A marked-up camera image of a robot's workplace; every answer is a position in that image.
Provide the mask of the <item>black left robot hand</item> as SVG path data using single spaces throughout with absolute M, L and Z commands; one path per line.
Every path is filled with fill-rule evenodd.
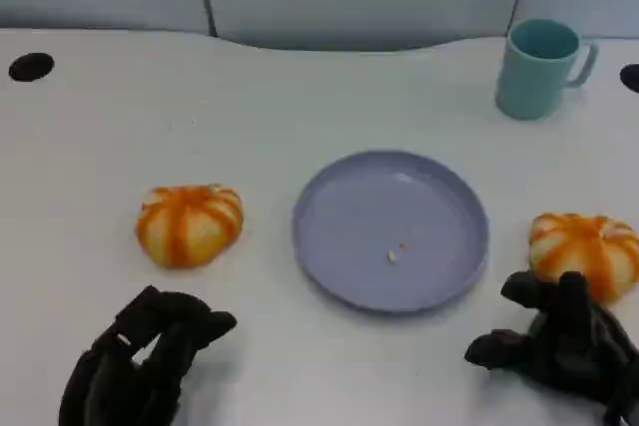
M 145 287 L 78 359 L 60 425 L 170 425 L 199 351 L 237 326 L 199 298 Z

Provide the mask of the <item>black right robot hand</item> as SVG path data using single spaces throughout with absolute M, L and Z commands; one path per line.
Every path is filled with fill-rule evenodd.
M 537 311 L 529 329 L 493 329 L 476 337 L 464 359 L 605 407 L 605 425 L 638 423 L 638 347 L 616 317 L 591 299 L 585 276 L 557 282 L 531 271 L 509 275 L 500 294 Z

